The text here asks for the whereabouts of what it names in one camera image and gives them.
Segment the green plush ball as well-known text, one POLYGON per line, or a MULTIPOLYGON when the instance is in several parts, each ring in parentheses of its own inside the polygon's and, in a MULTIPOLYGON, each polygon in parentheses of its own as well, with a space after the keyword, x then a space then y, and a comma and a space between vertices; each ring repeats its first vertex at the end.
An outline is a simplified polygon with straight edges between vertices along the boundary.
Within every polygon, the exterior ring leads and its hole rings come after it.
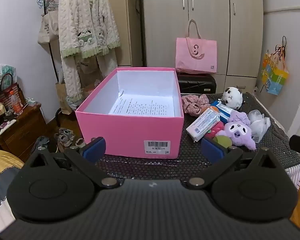
POLYGON ((213 141, 224 148, 229 148, 230 146, 232 146, 232 140, 229 137, 224 135, 215 136, 213 138, 213 141))

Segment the pink strawberry plush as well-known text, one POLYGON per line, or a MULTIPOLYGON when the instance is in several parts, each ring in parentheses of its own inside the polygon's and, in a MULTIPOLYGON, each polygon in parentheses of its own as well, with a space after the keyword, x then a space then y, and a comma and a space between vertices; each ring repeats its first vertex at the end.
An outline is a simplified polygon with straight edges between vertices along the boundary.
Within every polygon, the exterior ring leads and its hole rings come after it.
POLYGON ((224 129, 224 124, 222 121, 217 122, 207 133, 204 135, 205 138, 213 139, 219 131, 224 129))

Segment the white pink tissue pack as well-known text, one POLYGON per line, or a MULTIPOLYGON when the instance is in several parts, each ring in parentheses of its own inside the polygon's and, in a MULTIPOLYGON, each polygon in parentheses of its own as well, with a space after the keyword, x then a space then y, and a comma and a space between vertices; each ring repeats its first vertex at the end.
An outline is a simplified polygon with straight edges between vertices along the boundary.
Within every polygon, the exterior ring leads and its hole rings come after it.
POLYGON ((219 113, 208 108, 186 129, 186 131, 194 142, 198 142, 219 121, 219 113))

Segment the purple plush toy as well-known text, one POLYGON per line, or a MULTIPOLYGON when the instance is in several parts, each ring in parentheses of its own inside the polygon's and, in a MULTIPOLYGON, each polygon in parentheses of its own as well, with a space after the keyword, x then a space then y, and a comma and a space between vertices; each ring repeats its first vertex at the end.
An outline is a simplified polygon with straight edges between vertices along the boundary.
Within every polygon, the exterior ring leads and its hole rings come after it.
POLYGON ((256 143, 252 139, 252 131, 249 127, 250 120, 244 112, 233 110, 224 125, 224 129, 217 132, 216 136, 226 136, 235 146, 245 146, 251 151, 256 150, 256 143))

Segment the blue wet wipes pack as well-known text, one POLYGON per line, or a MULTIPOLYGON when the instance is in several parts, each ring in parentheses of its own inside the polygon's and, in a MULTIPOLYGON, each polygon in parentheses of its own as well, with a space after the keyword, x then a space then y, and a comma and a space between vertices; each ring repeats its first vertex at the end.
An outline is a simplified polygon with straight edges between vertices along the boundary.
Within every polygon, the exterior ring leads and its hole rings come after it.
POLYGON ((214 101, 211 106, 219 110, 220 120, 226 124, 230 118, 231 113, 234 111, 232 108, 222 104, 220 101, 214 101))

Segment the orange plush ball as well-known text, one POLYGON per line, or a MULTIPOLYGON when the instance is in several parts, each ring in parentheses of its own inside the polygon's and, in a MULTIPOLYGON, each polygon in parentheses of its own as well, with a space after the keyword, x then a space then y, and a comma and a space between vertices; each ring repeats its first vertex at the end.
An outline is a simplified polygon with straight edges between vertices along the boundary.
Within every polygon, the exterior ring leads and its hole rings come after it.
POLYGON ((215 112, 219 112, 219 109, 215 106, 210 106, 211 109, 213 109, 215 112))

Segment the white mesh bath pouf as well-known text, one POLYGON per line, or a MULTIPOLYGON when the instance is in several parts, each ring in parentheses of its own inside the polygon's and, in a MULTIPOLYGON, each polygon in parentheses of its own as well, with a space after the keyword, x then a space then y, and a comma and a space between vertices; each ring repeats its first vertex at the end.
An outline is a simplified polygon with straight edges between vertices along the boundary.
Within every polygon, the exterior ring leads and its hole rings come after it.
POLYGON ((248 119, 250 121, 251 136, 253 141, 258 144, 271 126, 270 118, 265 117, 259 110, 253 110, 249 112, 248 119))

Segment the pink floral scrunchie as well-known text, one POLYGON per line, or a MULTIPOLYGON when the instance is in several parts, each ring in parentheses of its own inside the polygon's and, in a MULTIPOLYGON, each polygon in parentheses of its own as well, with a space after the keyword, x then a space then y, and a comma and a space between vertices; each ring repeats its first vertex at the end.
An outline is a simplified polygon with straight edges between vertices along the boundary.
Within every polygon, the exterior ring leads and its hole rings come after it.
POLYGON ((183 111, 190 116, 200 116, 208 107, 210 107, 209 99, 205 94, 184 95, 181 97, 183 111))

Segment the white panda plush ball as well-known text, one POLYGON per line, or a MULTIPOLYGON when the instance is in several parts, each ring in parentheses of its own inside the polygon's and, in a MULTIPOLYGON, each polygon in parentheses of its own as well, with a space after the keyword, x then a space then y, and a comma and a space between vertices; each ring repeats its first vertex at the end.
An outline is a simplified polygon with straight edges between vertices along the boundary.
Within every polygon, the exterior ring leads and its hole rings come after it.
POLYGON ((222 101, 227 107, 238 110, 243 103, 242 92, 236 87, 228 87, 222 95, 222 101))

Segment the black bubble mat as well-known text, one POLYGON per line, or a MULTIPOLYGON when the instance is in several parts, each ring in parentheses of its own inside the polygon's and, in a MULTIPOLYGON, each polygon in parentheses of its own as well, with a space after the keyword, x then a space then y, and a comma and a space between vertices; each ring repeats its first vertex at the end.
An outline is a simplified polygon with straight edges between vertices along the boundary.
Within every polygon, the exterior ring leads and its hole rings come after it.
MULTIPOLYGON (((290 172, 300 171, 300 155, 289 147, 289 137, 274 121, 257 148, 267 147, 281 165, 290 172)), ((138 159, 105 155, 96 166, 116 178, 129 179, 181 179, 186 180, 210 165, 201 153, 200 142, 194 142, 183 130, 177 159, 138 159)))

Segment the grey sneakers pair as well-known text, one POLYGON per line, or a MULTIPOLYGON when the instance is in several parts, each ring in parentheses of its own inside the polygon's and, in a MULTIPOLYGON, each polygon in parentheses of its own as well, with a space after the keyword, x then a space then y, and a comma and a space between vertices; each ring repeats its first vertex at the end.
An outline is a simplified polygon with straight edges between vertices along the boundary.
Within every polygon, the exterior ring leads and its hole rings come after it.
POLYGON ((58 133, 55 134, 55 140, 57 143, 64 147, 71 146, 74 138, 74 132, 67 128, 59 128, 58 133))

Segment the printed paper sheet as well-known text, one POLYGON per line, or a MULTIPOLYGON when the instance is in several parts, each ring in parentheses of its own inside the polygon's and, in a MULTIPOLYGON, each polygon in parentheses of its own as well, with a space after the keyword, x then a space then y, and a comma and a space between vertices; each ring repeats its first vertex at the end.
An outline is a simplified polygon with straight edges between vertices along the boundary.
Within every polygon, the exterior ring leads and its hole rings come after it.
POLYGON ((133 95, 122 92, 109 114, 124 116, 175 117, 171 96, 133 95))

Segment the wooden nightstand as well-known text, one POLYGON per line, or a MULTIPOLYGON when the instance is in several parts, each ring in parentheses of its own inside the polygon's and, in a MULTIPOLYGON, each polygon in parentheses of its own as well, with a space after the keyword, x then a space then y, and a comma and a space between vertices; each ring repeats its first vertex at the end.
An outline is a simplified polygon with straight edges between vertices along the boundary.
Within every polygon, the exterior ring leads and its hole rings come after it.
POLYGON ((0 135, 0 150, 9 152, 26 161, 37 138, 46 135, 47 123, 41 104, 27 106, 16 122, 0 135))

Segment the pink tote bag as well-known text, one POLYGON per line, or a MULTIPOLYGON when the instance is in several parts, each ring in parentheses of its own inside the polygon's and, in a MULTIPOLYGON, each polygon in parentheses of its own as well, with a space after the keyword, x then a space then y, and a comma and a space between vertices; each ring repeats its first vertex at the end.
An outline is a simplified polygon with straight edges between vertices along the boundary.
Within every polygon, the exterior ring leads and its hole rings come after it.
POLYGON ((217 41, 202 39, 194 19, 189 20, 185 37, 176 39, 175 70, 187 74, 217 72, 217 41), (190 38, 190 25, 196 27, 197 38, 190 38))

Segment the beige canvas tote bag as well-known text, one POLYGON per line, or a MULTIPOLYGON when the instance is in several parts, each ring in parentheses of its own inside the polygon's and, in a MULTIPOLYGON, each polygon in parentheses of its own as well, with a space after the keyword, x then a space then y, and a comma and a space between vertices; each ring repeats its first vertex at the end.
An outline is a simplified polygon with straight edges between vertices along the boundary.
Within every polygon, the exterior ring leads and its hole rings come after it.
POLYGON ((58 1, 44 0, 46 12, 42 15, 42 22, 38 34, 39 44, 48 44, 58 38, 58 1))

